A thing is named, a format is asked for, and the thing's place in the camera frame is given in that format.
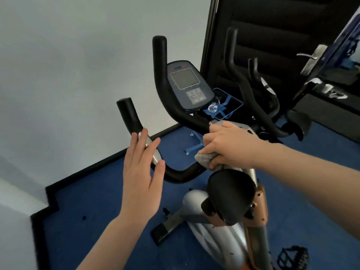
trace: forearm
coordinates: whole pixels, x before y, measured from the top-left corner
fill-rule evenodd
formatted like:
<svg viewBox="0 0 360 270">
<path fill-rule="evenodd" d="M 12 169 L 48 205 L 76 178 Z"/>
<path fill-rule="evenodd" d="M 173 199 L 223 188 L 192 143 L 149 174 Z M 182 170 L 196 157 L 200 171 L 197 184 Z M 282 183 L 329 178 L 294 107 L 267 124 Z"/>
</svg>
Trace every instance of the forearm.
<svg viewBox="0 0 360 270">
<path fill-rule="evenodd" d="M 146 224 L 122 218 L 109 223 L 77 270 L 123 269 Z"/>
<path fill-rule="evenodd" d="M 303 192 L 329 218 L 360 239 L 360 172 L 281 144 L 270 144 L 259 169 Z"/>
</svg>

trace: hand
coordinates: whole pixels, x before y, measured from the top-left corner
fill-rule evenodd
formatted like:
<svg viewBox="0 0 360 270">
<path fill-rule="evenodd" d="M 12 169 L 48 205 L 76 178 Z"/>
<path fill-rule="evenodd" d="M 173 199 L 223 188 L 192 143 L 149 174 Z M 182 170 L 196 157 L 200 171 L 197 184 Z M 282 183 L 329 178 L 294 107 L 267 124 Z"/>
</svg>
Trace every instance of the hand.
<svg viewBox="0 0 360 270">
<path fill-rule="evenodd" d="M 160 160 L 150 176 L 150 164 L 160 138 L 146 149 L 148 130 L 144 128 L 140 139 L 132 133 L 130 146 L 124 159 L 124 186 L 119 217 L 131 222 L 146 225 L 159 209 L 162 184 L 165 174 L 165 161 Z"/>
<path fill-rule="evenodd" d="M 198 153 L 219 154 L 210 163 L 210 168 L 213 169 L 219 164 L 235 168 L 257 168 L 263 152 L 271 144 L 229 121 L 224 121 L 222 126 L 210 125 L 210 133 L 204 135 L 204 145 Z"/>
</svg>

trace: black floor trim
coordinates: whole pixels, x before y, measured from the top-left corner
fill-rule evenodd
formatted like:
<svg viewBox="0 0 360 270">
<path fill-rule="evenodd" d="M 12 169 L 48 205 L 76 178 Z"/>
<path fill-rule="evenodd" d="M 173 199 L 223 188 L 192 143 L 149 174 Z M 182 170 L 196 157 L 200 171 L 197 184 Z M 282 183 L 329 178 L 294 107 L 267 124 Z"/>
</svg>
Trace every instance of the black floor trim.
<svg viewBox="0 0 360 270">
<path fill-rule="evenodd" d="M 177 129 L 179 129 L 181 127 L 182 127 L 182 125 L 175 124 L 174 126 L 171 126 L 167 129 L 165 129 L 164 131 L 161 131 L 161 132 L 151 136 L 151 139 L 154 140 L 158 137 L 165 136 L 173 131 L 176 131 Z M 39 270 L 50 270 L 51 269 L 50 261 L 49 261 L 49 254 L 47 252 L 43 220 L 59 210 L 59 206 L 58 206 L 58 203 L 57 203 L 56 197 L 55 197 L 56 192 L 65 188 L 66 186 L 69 186 L 72 183 L 82 179 L 83 177 L 88 176 L 89 174 L 107 166 L 108 164 L 124 157 L 125 153 L 126 153 L 126 149 L 124 149 L 114 155 L 111 155 L 108 158 L 105 158 L 104 160 L 101 160 L 98 163 L 95 163 L 95 164 L 91 165 L 90 167 L 87 167 L 79 172 L 76 172 L 73 175 L 70 175 L 69 177 L 66 177 L 66 178 L 64 178 L 50 186 L 47 186 L 45 188 L 49 206 L 30 216 L 31 224 L 32 224 L 32 233 L 34 235 L 37 267 Z"/>
</svg>

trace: blue carpet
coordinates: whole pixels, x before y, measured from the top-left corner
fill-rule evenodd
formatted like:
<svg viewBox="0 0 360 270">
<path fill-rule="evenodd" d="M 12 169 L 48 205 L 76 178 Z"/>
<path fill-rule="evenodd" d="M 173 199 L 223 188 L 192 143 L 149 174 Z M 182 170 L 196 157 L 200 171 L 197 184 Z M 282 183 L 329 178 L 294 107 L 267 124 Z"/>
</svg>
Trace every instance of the blue carpet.
<svg viewBox="0 0 360 270">
<path fill-rule="evenodd" d="M 285 145 L 326 160 L 360 170 L 360 145 L 313 124 L 303 142 L 291 136 Z M 198 143 L 190 130 L 181 128 L 162 138 L 159 150 L 167 164 L 183 170 L 194 160 L 184 150 Z M 43 221 L 52 270 L 75 269 L 121 207 L 123 159 L 90 174 L 56 194 L 59 211 Z M 358 270 L 360 242 L 326 218 L 303 195 L 257 171 L 266 188 L 270 249 L 276 257 L 283 247 L 309 249 L 310 269 Z M 204 189 L 209 172 L 174 185 L 164 182 L 160 208 L 176 211 L 189 188 Z M 220 269 L 183 224 L 156 247 L 150 231 L 165 220 L 161 210 L 146 226 L 125 269 Z"/>
</svg>

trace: gray wall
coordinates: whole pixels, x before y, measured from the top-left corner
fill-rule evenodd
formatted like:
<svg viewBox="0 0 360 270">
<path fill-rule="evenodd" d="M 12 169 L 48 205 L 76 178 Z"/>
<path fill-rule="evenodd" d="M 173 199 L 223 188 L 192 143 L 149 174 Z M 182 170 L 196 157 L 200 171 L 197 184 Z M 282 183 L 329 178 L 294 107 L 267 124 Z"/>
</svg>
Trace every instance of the gray wall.
<svg viewBox="0 0 360 270">
<path fill-rule="evenodd" d="M 210 0 L 0 0 L 0 268 L 35 269 L 29 215 L 44 187 L 128 146 L 116 100 L 150 134 L 172 126 L 155 92 L 154 35 L 200 67 Z M 4 196 L 8 190 L 11 196 Z"/>
</svg>

